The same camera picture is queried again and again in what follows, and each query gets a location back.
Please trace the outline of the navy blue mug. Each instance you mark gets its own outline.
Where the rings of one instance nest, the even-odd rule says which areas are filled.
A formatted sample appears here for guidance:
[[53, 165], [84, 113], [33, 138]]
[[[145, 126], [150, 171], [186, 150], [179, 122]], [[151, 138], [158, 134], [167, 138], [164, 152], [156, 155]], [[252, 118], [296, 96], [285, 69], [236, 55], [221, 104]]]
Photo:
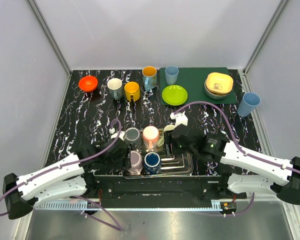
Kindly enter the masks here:
[[145, 155], [143, 166], [147, 174], [158, 174], [161, 170], [161, 157], [156, 152], [149, 152]]

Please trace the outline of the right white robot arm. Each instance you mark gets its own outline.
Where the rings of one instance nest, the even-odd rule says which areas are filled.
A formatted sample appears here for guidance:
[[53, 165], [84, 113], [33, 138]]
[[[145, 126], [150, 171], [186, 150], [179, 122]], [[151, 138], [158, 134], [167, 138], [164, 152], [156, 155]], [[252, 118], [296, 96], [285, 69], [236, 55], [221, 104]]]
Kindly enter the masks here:
[[203, 134], [183, 124], [166, 131], [164, 136], [174, 154], [187, 153], [204, 162], [232, 165], [252, 172], [251, 175], [227, 174], [227, 181], [217, 185], [220, 197], [263, 193], [300, 205], [300, 157], [269, 156], [240, 146], [220, 134]]

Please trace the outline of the blue grey mug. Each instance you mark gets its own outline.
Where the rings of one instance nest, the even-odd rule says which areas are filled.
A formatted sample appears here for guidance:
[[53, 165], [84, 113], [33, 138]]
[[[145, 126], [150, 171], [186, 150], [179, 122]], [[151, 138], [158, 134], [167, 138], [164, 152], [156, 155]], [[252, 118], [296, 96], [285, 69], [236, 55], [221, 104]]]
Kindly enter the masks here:
[[111, 96], [115, 100], [120, 100], [124, 96], [123, 84], [119, 78], [112, 78], [107, 82], [107, 87]]

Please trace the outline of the mauve pink mug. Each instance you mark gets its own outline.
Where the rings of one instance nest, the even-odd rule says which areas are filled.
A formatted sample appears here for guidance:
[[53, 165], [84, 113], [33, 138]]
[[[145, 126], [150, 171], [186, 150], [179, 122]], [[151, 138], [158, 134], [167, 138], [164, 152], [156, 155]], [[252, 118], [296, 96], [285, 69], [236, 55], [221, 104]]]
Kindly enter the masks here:
[[131, 167], [128, 170], [129, 174], [139, 175], [143, 169], [143, 161], [142, 156], [138, 151], [132, 150], [130, 152], [130, 164]]

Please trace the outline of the dark grey mug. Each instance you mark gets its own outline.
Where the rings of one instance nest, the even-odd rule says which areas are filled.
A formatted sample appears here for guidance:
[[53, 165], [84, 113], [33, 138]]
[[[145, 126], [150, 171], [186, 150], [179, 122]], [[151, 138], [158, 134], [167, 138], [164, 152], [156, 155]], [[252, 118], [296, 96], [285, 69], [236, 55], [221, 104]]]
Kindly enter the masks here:
[[125, 131], [124, 141], [133, 147], [140, 147], [143, 143], [141, 132], [135, 127], [128, 128]]

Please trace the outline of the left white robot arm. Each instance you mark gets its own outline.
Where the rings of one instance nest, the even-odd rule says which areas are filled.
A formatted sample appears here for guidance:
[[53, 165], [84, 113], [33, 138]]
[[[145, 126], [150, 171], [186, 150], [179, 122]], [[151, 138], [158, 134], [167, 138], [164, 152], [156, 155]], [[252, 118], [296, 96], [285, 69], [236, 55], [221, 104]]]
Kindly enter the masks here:
[[127, 170], [131, 147], [122, 139], [85, 144], [62, 160], [27, 175], [10, 173], [3, 180], [4, 202], [10, 220], [57, 199], [93, 198], [101, 191], [94, 170]]

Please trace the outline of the yellow ribbed mug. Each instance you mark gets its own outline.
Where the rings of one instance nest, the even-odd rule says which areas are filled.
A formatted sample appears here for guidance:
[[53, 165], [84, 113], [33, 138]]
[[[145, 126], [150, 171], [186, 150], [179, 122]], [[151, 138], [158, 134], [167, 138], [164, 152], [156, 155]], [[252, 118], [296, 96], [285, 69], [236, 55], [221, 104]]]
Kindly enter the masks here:
[[137, 100], [140, 99], [141, 96], [141, 90], [140, 86], [137, 82], [135, 81], [130, 81], [124, 85], [124, 93], [126, 99], [131, 102], [136, 102]]

